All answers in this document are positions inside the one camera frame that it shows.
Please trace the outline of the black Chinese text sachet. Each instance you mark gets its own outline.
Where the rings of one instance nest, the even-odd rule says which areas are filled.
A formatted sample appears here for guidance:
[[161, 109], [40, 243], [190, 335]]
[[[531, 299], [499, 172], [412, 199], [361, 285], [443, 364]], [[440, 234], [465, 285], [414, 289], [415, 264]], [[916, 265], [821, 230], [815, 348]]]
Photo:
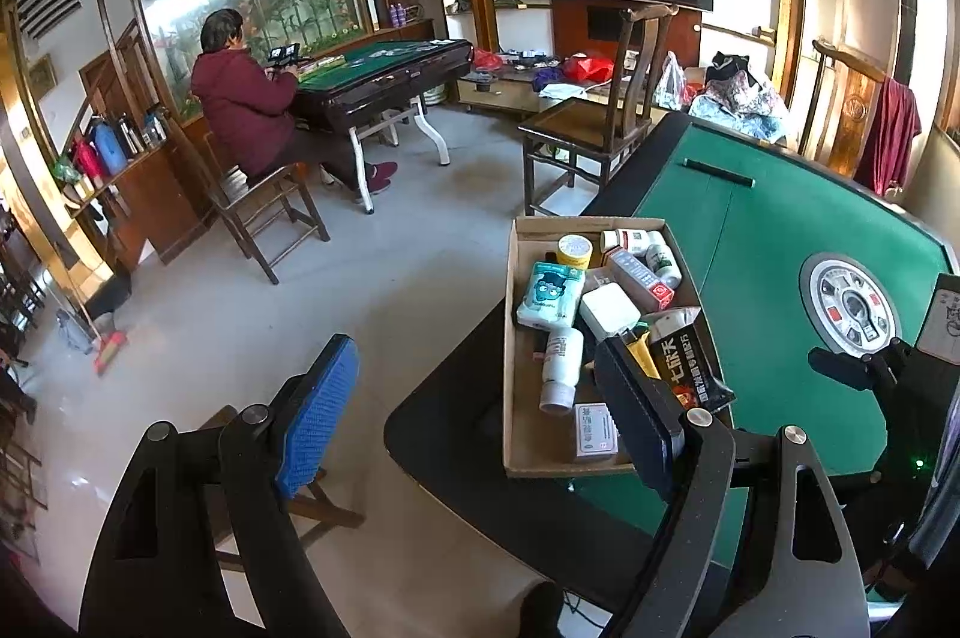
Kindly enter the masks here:
[[665, 310], [649, 323], [652, 362], [661, 380], [683, 409], [700, 407], [717, 414], [731, 406], [736, 393], [724, 383], [708, 323], [699, 306], [677, 306]]

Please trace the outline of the white plastic bottle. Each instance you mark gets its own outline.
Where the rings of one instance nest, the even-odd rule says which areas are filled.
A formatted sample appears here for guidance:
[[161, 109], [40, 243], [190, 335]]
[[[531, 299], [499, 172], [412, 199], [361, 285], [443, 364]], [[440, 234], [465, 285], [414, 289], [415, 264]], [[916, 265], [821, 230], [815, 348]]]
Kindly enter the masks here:
[[579, 329], [553, 329], [548, 335], [542, 360], [540, 411], [562, 416], [573, 409], [581, 367], [584, 336]]

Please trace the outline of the white power adapter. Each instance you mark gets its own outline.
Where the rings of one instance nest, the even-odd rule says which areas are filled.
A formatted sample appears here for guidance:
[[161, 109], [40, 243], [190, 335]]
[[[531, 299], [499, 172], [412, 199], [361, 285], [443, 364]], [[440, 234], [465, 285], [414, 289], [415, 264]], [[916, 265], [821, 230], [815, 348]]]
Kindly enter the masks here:
[[615, 282], [584, 292], [579, 315], [597, 341], [630, 331], [641, 321], [640, 309]]

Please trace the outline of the grey red 502 glue box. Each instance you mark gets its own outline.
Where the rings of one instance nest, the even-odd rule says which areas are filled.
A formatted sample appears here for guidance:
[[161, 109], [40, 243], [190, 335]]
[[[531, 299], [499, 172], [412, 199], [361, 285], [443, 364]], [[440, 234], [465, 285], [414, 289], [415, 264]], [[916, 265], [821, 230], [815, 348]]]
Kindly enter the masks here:
[[674, 301], [674, 290], [664, 284], [630, 251], [617, 248], [605, 255], [607, 273], [643, 313], [658, 313]]

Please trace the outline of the teal white tissue pack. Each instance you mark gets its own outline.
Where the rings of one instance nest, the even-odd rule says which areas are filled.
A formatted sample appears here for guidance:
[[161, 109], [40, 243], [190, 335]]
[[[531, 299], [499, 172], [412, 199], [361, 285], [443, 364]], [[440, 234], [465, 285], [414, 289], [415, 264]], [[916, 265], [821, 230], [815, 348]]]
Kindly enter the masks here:
[[584, 269], [537, 261], [517, 305], [517, 323], [540, 331], [571, 328], [585, 285]]

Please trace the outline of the white cup shaped jar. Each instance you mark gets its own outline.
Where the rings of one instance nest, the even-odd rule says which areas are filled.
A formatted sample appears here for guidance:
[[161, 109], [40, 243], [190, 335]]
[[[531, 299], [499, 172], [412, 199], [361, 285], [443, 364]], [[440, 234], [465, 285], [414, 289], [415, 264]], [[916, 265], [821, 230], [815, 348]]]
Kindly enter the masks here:
[[664, 234], [660, 230], [649, 230], [647, 235], [649, 246], [644, 253], [644, 262], [662, 284], [672, 290], [679, 289], [683, 281], [682, 270]]

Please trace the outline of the white jar red label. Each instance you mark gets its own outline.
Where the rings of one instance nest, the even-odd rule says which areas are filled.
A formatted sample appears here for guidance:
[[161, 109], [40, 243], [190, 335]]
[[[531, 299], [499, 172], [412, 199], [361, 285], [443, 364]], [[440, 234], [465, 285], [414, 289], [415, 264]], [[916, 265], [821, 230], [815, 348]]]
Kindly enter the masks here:
[[644, 257], [650, 246], [651, 234], [647, 230], [609, 228], [601, 232], [601, 250], [604, 255], [621, 248], [635, 257]]

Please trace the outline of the round yellow rimmed tin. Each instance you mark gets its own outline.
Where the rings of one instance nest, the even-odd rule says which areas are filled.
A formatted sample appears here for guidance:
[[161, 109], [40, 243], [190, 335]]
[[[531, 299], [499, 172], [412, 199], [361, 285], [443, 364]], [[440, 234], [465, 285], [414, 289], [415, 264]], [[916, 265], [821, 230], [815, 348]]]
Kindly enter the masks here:
[[556, 240], [556, 258], [565, 266], [587, 271], [594, 255], [594, 245], [584, 235], [565, 234]]

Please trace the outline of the small white medicine box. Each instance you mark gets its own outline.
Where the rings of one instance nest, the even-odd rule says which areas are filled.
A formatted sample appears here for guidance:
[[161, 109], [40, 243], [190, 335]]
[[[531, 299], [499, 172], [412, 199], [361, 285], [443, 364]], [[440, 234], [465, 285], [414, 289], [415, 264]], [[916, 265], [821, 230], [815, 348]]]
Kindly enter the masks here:
[[574, 406], [574, 456], [578, 459], [608, 459], [619, 454], [619, 430], [603, 402]]

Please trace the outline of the yellow foil packet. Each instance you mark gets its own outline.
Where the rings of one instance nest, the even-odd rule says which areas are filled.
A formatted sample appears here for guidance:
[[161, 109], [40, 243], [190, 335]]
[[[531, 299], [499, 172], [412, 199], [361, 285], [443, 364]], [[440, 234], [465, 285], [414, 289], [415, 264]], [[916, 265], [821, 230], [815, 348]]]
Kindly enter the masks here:
[[630, 356], [633, 357], [638, 367], [640, 367], [641, 372], [651, 378], [651, 380], [658, 380], [661, 378], [659, 375], [658, 366], [654, 359], [652, 358], [651, 349], [649, 349], [649, 328], [646, 324], [638, 324], [635, 328], [626, 331], [623, 336], [625, 341], [626, 350], [630, 352]]

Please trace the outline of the round grey table centre panel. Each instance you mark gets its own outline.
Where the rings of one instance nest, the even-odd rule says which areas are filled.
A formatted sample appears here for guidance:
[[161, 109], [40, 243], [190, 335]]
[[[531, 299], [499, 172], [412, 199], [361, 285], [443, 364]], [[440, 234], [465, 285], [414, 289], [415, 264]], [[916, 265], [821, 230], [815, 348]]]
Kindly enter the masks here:
[[807, 318], [835, 354], [861, 359], [901, 336], [892, 297], [851, 257], [820, 251], [805, 258], [799, 294]]

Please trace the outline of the dark red hanging cloth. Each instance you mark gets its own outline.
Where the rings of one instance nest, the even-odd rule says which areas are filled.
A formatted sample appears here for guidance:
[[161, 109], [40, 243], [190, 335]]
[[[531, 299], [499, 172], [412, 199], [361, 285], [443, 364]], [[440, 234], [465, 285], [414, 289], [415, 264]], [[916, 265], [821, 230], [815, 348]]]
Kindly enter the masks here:
[[854, 180], [884, 196], [907, 181], [913, 141], [921, 133], [916, 97], [908, 86], [885, 79]]

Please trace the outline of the wooden chair near table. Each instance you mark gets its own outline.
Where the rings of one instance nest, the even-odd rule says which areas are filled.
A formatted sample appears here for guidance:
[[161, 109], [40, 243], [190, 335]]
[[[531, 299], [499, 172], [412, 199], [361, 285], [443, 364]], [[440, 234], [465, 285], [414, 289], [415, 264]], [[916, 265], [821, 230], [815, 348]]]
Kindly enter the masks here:
[[667, 55], [675, 5], [622, 13], [604, 102], [568, 97], [519, 125], [526, 216], [553, 216], [545, 203], [578, 180], [602, 193], [652, 130], [652, 97]]

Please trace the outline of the seated person maroon jacket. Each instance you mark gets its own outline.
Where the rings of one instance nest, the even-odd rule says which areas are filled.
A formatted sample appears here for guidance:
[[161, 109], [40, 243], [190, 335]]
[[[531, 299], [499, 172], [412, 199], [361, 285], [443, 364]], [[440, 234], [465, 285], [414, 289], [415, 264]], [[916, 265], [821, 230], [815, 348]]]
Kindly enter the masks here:
[[239, 11], [213, 11], [200, 31], [202, 53], [190, 76], [190, 92], [218, 143], [254, 180], [288, 164], [313, 164], [358, 195], [350, 141], [298, 127], [290, 112], [298, 79], [290, 70], [263, 71], [244, 44], [242, 26]]

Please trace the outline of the dark mahjong table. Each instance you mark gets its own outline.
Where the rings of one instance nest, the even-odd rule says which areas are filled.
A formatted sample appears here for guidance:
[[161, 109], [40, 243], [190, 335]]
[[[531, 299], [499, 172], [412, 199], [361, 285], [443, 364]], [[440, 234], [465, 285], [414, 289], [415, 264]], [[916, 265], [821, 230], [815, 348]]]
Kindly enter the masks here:
[[356, 191], [364, 211], [374, 211], [366, 182], [363, 141], [386, 133], [398, 145], [395, 127], [413, 123], [433, 143], [438, 164], [451, 163], [443, 134], [428, 122], [425, 94], [462, 78], [470, 70], [473, 47], [464, 39], [371, 42], [342, 55], [327, 56], [298, 76], [298, 92], [288, 112], [304, 138], [347, 143]]

